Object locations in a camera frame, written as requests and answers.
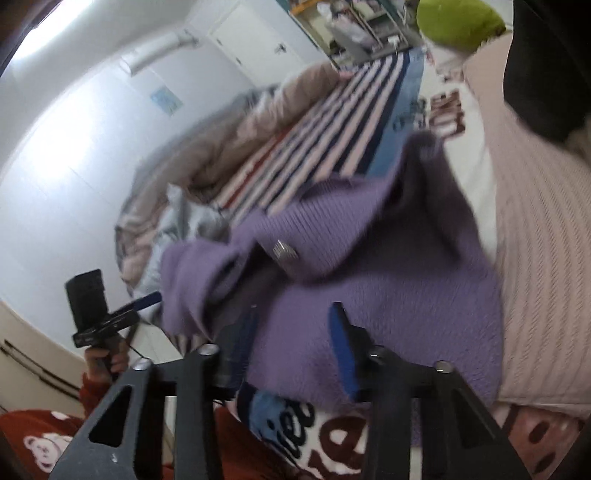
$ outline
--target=blue patch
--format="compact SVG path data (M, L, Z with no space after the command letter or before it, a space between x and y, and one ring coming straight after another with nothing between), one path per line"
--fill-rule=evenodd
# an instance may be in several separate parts
M349 346L349 341L339 319L339 312L334 305L329 309L329 331L337 365L339 378L347 396L355 401L359 392L359 383L355 374L355 359Z
M181 100L168 87L160 87L150 98L167 115L172 115L183 106Z

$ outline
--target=red sweater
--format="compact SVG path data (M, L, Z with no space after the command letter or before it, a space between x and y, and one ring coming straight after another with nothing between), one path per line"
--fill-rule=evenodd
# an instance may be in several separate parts
M83 377L80 390L86 417L109 389ZM225 480L284 480L285 463L253 437L226 408L215 412L217 441ZM47 480L84 420L48 410L12 411L0 416L6 436L23 467L34 480ZM163 480L173 480L171 465L163 466Z

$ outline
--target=beige comforter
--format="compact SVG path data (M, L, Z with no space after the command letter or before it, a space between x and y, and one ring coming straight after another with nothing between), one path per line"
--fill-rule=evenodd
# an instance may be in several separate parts
M245 94L138 166L116 224L121 277L139 282L151 255L169 183L208 201L248 157L331 92L340 77L329 62L314 64L274 93Z

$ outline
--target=black cable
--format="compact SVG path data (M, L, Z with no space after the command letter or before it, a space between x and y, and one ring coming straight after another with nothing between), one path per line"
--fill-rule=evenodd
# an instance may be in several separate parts
M130 342L127 340L127 339L125 339L125 343L127 343L127 346L128 346L130 349L132 349L132 350L133 350L135 353L137 353L137 354L139 355L139 357L140 357L140 358L148 358L147 356L145 356L145 355L142 355L141 353L139 353L139 352L138 352L138 351L137 351L137 350L136 350L136 349L135 349L135 348L134 348L134 347L131 345L131 343L130 343Z

